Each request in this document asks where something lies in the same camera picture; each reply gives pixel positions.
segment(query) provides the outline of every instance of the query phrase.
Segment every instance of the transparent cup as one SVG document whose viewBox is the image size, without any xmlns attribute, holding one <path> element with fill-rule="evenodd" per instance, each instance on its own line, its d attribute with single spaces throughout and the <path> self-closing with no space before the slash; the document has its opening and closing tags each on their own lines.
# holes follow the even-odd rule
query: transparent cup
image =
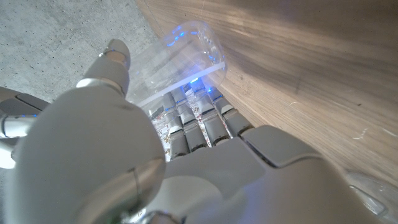
<svg viewBox="0 0 398 224">
<path fill-rule="evenodd" d="M 161 96 L 195 82 L 207 90 L 217 87 L 226 71 L 221 45 L 210 27 L 186 22 L 131 59 L 126 99 L 150 116 L 162 104 Z"/>
</svg>

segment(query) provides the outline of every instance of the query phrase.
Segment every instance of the white robotic hand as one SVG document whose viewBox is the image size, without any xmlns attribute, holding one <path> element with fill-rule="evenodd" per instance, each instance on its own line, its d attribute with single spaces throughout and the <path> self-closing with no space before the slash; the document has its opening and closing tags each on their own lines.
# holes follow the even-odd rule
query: white robotic hand
<svg viewBox="0 0 398 224">
<path fill-rule="evenodd" d="M 123 98 L 129 62 L 112 40 L 77 88 L 40 114 L 16 147 L 6 223 L 101 223 L 156 195 L 164 152 L 145 113 Z"/>
</svg>

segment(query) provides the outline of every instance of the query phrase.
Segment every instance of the blue light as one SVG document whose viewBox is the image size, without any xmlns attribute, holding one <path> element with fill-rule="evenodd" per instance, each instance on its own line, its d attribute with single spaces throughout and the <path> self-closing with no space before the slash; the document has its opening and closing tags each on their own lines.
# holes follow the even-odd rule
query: blue light
<svg viewBox="0 0 398 224">
<path fill-rule="evenodd" d="M 192 81 L 191 81 L 191 83 L 194 83 L 194 82 L 196 82 L 198 80 L 198 78 L 194 78 Z"/>
<path fill-rule="evenodd" d="M 175 41 L 173 41 L 173 42 L 171 42 L 171 43 L 169 43 L 169 44 L 166 44 L 168 47 L 170 47 L 170 46 L 173 46 L 173 44 L 175 43 Z"/>
</svg>

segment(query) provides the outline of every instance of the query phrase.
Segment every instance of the wood grain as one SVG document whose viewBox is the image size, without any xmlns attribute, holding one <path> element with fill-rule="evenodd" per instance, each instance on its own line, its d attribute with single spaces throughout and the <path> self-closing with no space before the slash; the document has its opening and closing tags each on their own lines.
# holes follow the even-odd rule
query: wood grain
<svg viewBox="0 0 398 224">
<path fill-rule="evenodd" d="M 394 0 L 136 2 L 159 37 L 189 20 L 213 28 L 228 60 L 219 89 L 255 126 L 398 186 Z"/>
</svg>

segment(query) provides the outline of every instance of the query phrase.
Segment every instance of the gray concrete surface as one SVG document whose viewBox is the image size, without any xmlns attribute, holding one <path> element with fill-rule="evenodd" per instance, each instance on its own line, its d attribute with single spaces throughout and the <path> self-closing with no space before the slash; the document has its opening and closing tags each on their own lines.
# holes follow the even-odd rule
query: gray concrete surface
<svg viewBox="0 0 398 224">
<path fill-rule="evenodd" d="M 2 0 L 0 86 L 52 102 L 76 85 L 112 38 L 125 41 L 131 55 L 156 40 L 132 0 Z M 0 198 L 5 174 L 0 169 Z"/>
</svg>

